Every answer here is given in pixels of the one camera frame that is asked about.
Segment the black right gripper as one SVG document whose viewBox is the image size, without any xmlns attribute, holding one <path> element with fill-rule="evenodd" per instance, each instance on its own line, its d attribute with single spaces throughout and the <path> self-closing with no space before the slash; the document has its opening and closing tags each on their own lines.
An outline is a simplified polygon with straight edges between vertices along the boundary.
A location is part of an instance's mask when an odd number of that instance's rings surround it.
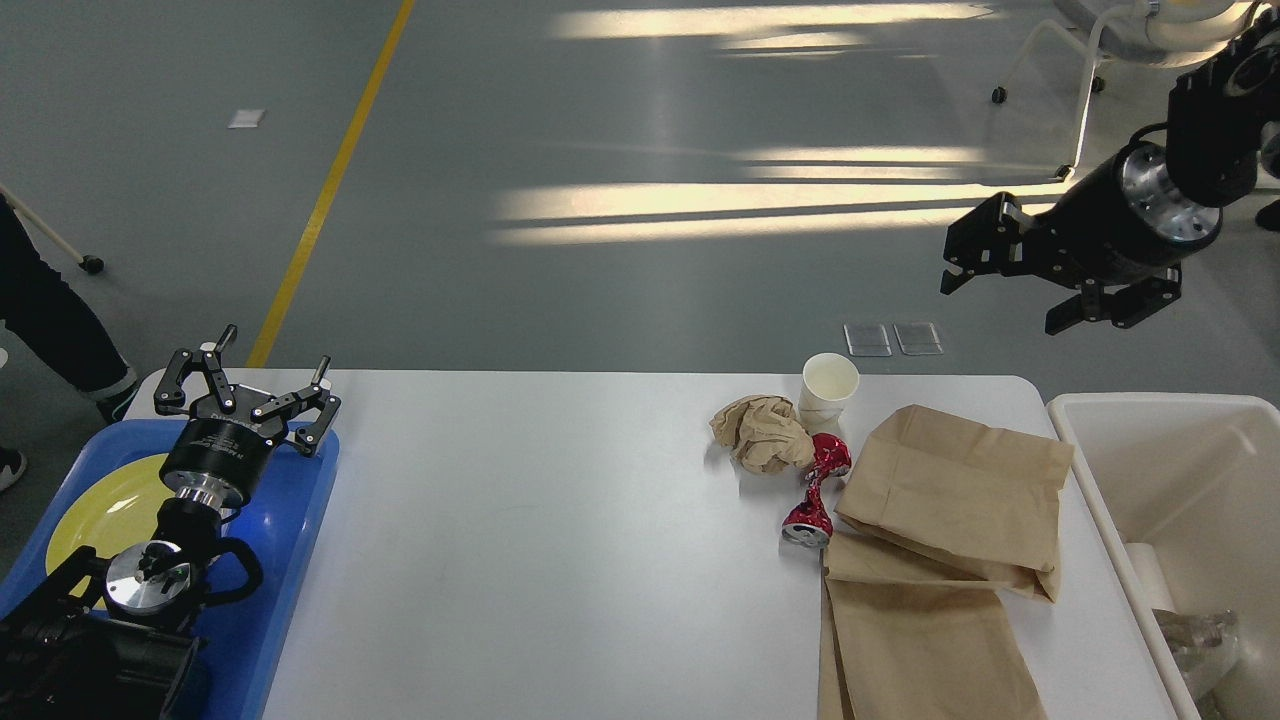
<svg viewBox="0 0 1280 720">
<path fill-rule="evenodd" d="M 1037 218 L 1015 195 L 997 192 L 954 222 L 943 243 L 951 268 L 940 292 L 951 295 L 988 274 L 1042 275 L 1066 287 L 1084 282 L 1046 313 L 1044 333 L 1083 322 L 1130 329 L 1181 297 L 1181 268 L 1170 266 L 1208 247 L 1221 229 L 1221 209 L 1175 186 L 1164 146 L 1139 141 Z M 1110 293 L 1102 284 L 1128 286 Z"/>
</svg>

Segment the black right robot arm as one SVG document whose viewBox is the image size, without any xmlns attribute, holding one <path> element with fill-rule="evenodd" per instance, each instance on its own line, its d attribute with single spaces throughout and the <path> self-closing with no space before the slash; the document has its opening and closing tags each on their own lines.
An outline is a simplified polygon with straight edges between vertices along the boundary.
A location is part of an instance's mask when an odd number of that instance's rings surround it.
<svg viewBox="0 0 1280 720">
<path fill-rule="evenodd" d="M 1167 117 L 1027 214 L 998 192 L 954 222 L 940 290 L 978 275 L 1034 275 L 1071 291 L 1044 318 L 1048 334 L 1083 322 L 1130 328 L 1179 300 L 1181 261 L 1207 249 L 1225 209 L 1277 174 L 1277 12 L 1266 10 L 1203 65 L 1180 76 Z"/>
</svg>

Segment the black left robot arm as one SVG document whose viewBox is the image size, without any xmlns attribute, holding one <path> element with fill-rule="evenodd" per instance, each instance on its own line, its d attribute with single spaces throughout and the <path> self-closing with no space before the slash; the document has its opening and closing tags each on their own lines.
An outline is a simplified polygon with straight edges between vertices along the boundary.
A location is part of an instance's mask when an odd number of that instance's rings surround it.
<svg viewBox="0 0 1280 720">
<path fill-rule="evenodd" d="M 5 719 L 259 719 L 337 478 L 340 398 L 323 356 L 301 388 L 230 380 L 237 336 L 178 348 L 152 420 L 83 448 L 3 583 Z M 160 500 L 119 550 L 58 551 L 92 489 L 150 454 Z"/>
</svg>

